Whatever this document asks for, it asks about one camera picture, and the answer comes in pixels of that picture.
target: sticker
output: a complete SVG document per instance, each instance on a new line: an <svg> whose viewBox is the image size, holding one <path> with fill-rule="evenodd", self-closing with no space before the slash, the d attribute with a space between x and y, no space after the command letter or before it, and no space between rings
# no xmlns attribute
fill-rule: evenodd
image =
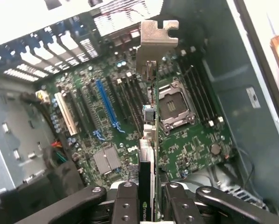
<svg viewBox="0 0 279 224"><path fill-rule="evenodd" d="M253 87L246 88L247 94L250 98L250 102L253 108L261 108L261 105L258 101L257 95Z"/></svg>

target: green pcb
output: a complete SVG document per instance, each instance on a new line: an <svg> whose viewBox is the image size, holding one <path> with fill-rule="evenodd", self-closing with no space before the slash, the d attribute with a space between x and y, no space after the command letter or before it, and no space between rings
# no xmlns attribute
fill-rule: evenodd
<svg viewBox="0 0 279 224"><path fill-rule="evenodd" d="M159 87L178 80L186 87L185 94L190 98L191 93L188 91L184 74L178 62L172 59L172 54L167 55L165 63L159 69ZM111 120L97 80L101 81L105 89L119 128L114 126ZM135 75L134 56L130 52L121 52L119 56L113 54L84 63L75 70L43 84L46 85L51 100L57 92L62 92L64 99L67 99L68 94L74 98L75 103L70 99L66 100L66 103L74 118L78 134L68 135L61 116L59 125L70 140L72 153L78 157L78 164L82 167L81 172L87 184L98 184L108 188L115 181L126 180L128 165L137 163L137 143L143 137L142 109L143 104L149 103L149 87L141 81L140 76ZM215 106L219 107L215 99L214 101ZM59 113L57 107L53 107L52 104L51 113L57 112ZM167 170L172 180L184 178L189 173L232 156L232 140L227 125L220 122L207 126L200 121L198 113L194 124L184 124L172 129L169 134L165 134L160 128L159 136L158 164ZM100 150L110 147L115 148L121 165L115 170L101 173L95 155Z"/></svg>

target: metal pcie bracket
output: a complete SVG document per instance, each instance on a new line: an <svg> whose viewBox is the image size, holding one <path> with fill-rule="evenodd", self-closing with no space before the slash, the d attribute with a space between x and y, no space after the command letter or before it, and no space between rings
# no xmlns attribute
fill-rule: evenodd
<svg viewBox="0 0 279 224"><path fill-rule="evenodd" d="M163 21L163 29L158 29L158 22L145 20L141 22L141 46L136 54L136 72L142 74L143 80L151 80L151 70L160 62L163 55L177 47L178 38L168 36L168 31L178 29L177 20Z"/></svg>

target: cpu socket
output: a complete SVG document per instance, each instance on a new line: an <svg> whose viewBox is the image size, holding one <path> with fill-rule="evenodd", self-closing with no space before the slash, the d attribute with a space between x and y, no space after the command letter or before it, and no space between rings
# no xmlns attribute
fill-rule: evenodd
<svg viewBox="0 0 279 224"><path fill-rule="evenodd" d="M151 90L148 88L149 101ZM159 88L159 113L161 127L166 135L181 125L195 123L193 104L180 81Z"/></svg>

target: motherboard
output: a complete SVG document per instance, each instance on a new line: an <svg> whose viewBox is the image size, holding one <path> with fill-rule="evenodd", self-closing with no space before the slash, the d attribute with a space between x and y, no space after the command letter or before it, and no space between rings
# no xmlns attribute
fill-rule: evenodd
<svg viewBox="0 0 279 224"><path fill-rule="evenodd" d="M39 85L55 132L66 136L88 185L127 180L152 132L151 86L136 74L137 46L110 51ZM198 53L168 52L159 78L159 167L171 180L233 156L232 139Z"/></svg>

